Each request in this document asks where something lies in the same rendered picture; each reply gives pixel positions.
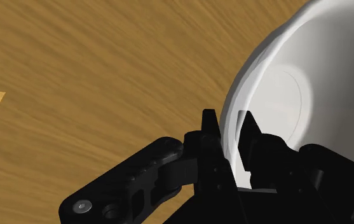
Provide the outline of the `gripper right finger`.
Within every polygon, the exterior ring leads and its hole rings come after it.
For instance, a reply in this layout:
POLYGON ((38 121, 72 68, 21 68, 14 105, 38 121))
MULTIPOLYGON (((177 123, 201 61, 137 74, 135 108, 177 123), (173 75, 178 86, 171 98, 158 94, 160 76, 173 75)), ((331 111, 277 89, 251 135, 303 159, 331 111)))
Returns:
POLYGON ((354 162, 319 144, 297 151, 245 113, 238 151, 258 206, 250 224, 354 224, 354 162))

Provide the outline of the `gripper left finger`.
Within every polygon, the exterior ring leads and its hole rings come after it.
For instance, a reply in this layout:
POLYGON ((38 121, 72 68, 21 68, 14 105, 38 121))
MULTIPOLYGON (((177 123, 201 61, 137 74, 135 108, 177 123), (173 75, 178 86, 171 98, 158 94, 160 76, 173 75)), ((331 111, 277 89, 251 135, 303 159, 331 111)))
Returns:
POLYGON ((220 142, 216 113, 184 140, 161 137, 88 183, 60 205, 61 224, 141 224, 155 209, 194 186, 165 224, 234 224, 238 193, 220 142))

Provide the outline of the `white bowl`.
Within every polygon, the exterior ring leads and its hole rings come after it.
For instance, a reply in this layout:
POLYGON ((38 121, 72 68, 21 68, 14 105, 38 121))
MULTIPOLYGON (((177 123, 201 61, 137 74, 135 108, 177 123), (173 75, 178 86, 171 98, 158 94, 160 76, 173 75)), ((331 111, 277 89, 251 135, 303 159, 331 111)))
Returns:
POLYGON ((315 143, 354 161, 354 0, 308 0, 236 75, 220 128, 224 155, 243 188, 250 187, 238 152, 246 112, 294 150, 315 143))

